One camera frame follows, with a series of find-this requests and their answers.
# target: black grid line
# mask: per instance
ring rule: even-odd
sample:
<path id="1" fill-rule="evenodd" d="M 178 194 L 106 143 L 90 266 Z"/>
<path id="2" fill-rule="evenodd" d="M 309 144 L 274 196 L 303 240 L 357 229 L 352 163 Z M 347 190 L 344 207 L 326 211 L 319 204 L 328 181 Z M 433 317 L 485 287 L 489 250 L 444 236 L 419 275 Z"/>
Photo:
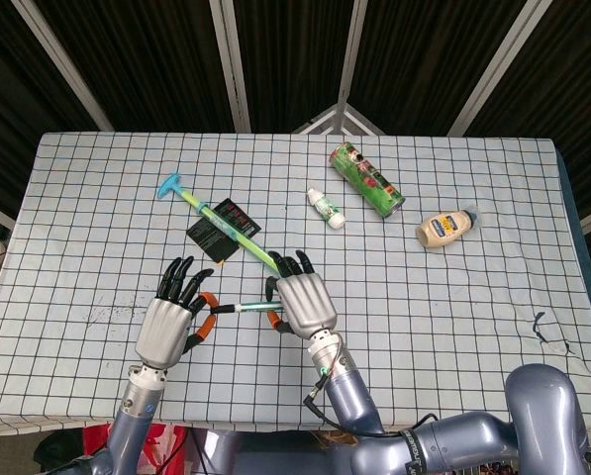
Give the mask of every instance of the black grid line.
<path id="1" fill-rule="evenodd" d="M 381 220 L 328 164 L 343 140 L 400 185 L 407 201 L 392 217 Z M 591 308 L 550 141 L 75 133 L 43 137 L 1 271 L 0 433 L 112 419 L 164 266 L 192 254 L 193 269 L 215 267 L 186 238 L 196 213 L 154 198 L 172 172 L 212 206 L 231 197 L 266 249 L 306 250 L 388 427 L 424 412 L 507 420 L 506 376 L 543 361 L 569 374 L 591 430 Z M 345 213 L 342 230 L 307 203 L 311 187 Z M 416 226 L 469 202 L 482 228 L 425 251 Z M 203 290 L 223 303 L 261 299 L 271 275 L 242 250 L 215 268 Z M 537 312 L 547 343 L 532 331 Z M 169 372 L 157 416 L 317 428 L 301 408 L 316 379 L 305 347 L 265 316 L 221 316 Z"/>

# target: snack can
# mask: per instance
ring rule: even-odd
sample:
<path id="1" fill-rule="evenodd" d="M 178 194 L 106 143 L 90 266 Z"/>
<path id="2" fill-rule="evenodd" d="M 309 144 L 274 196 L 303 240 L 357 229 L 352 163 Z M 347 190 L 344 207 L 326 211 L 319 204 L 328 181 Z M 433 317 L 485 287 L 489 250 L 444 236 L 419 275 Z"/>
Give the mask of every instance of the snack can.
<path id="1" fill-rule="evenodd" d="M 405 201 L 352 143 L 339 145 L 331 153 L 330 163 L 383 218 L 391 216 Z"/>

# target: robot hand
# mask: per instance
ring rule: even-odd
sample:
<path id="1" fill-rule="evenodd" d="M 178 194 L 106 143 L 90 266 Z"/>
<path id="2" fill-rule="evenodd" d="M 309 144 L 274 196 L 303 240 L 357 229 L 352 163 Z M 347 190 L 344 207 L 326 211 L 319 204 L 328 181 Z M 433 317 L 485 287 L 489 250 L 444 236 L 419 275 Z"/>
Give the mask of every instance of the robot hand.
<path id="1" fill-rule="evenodd" d="M 149 304 L 137 340 L 137 354 L 144 364 L 152 368 L 174 366 L 182 354 L 207 337 L 216 323 L 216 316 L 210 315 L 196 333 L 188 336 L 196 314 L 206 304 L 218 306 L 218 300 L 210 292 L 202 292 L 192 301 L 200 284 L 214 273 L 213 269 L 199 271 L 181 292 L 193 261 L 192 256 L 185 260 L 175 258 L 163 274 L 156 297 Z"/>
<path id="2" fill-rule="evenodd" d="M 281 333 L 295 333 L 310 339 L 321 330 L 331 331 L 337 324 L 337 311 L 326 290 L 322 278 L 315 272 L 308 256 L 296 251 L 300 264 L 292 257 L 282 257 L 277 252 L 268 254 L 273 258 L 282 276 L 281 279 L 266 279 L 266 299 L 272 300 L 273 291 L 279 292 L 288 324 L 274 312 L 269 312 L 271 325 Z"/>

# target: bottle label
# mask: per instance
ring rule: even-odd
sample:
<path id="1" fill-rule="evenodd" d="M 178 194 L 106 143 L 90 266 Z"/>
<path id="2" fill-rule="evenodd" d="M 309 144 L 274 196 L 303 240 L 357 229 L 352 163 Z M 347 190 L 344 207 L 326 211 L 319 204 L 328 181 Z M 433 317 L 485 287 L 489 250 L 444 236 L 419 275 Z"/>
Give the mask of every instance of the bottle label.
<path id="1" fill-rule="evenodd" d="M 339 208 L 332 204 L 325 196 L 317 200 L 317 203 L 315 203 L 315 209 L 320 215 L 322 215 L 322 218 L 324 218 L 324 221 L 326 222 L 339 212 Z"/>
<path id="2" fill-rule="evenodd" d="M 457 223 L 452 215 L 446 215 L 432 220 L 432 228 L 440 238 L 444 238 L 457 231 Z"/>

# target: table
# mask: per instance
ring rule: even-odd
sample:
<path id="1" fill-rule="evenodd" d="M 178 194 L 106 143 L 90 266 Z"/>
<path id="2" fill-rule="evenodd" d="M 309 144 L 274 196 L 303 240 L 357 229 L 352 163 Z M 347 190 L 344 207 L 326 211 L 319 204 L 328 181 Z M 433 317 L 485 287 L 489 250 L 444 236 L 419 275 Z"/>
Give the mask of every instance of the table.
<path id="1" fill-rule="evenodd" d="M 344 140 L 400 183 L 401 211 L 382 221 L 328 165 Z M 591 435 L 591 305 L 551 141 L 109 133 L 47 134 L 38 148 L 0 274 L 0 434 L 114 417 L 173 257 L 215 267 L 204 289 L 222 303 L 262 299 L 270 269 L 241 250 L 215 266 L 185 235 L 196 213 L 177 197 L 155 199 L 173 172 L 212 206 L 231 197 L 246 209 L 266 249 L 306 250 L 387 427 L 427 412 L 506 420 L 506 376 L 545 362 L 570 376 Z M 343 209 L 342 230 L 307 204 L 310 187 Z M 481 229 L 420 246 L 423 219 L 471 203 Z M 317 428 L 301 406 L 315 379 L 301 339 L 265 316 L 223 315 L 170 370 L 156 416 Z"/>

